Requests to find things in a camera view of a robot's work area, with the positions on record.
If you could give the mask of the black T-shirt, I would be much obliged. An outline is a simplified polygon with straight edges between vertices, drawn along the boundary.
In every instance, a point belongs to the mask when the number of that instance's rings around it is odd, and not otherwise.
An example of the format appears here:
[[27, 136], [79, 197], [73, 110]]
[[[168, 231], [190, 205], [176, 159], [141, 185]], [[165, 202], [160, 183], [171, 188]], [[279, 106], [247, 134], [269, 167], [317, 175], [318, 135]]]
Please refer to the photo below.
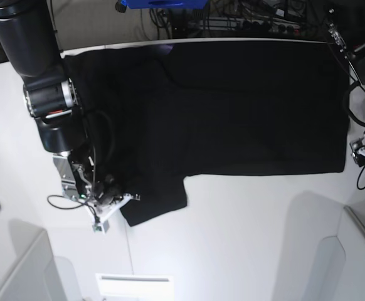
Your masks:
[[321, 43], [221, 41], [65, 58], [98, 171], [127, 193], [129, 226], [187, 206], [184, 178], [342, 172], [349, 81]]

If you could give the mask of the white tray bottom centre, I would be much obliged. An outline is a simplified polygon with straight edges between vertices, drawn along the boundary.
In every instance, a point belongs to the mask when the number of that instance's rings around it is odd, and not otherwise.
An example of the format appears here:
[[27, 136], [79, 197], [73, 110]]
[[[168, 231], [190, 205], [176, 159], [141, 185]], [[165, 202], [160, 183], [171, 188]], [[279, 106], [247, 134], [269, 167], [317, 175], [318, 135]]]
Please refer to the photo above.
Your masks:
[[174, 279], [169, 276], [95, 275], [99, 292], [104, 297], [144, 300], [174, 300]]

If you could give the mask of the white panel lower right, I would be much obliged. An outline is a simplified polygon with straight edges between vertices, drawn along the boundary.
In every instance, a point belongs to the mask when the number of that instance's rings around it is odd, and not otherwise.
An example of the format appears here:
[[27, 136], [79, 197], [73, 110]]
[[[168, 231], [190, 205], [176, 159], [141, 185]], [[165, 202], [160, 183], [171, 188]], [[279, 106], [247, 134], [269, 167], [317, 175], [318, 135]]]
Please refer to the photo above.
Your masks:
[[320, 241], [304, 300], [365, 300], [365, 226], [352, 208], [341, 214], [337, 234]]

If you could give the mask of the blue plastic box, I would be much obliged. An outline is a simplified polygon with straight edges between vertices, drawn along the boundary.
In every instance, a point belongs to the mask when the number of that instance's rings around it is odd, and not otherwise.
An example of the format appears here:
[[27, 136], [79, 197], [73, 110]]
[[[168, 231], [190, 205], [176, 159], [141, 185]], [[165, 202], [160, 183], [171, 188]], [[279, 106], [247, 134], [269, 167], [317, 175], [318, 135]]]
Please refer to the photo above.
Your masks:
[[202, 9], [207, 0], [126, 0], [121, 3], [131, 9]]

